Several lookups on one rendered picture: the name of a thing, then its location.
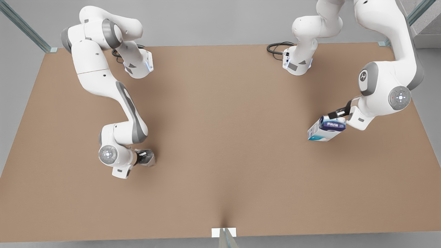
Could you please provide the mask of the blue and white carton box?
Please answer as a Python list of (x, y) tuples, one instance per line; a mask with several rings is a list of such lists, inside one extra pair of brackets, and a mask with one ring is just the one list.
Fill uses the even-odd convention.
[(330, 119), (327, 115), (322, 116), (308, 130), (308, 140), (327, 142), (346, 129), (346, 119), (338, 117)]

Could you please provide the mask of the silver frame post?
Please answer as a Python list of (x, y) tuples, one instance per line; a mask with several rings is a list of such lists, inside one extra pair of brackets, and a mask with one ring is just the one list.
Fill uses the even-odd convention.
[(236, 228), (212, 228), (212, 238), (219, 238), (218, 248), (239, 248), (235, 241)]
[(441, 0), (396, 0), (416, 49), (441, 49)]
[(0, 0), (0, 11), (43, 52), (57, 52), (58, 48), (51, 47), (5, 0)]

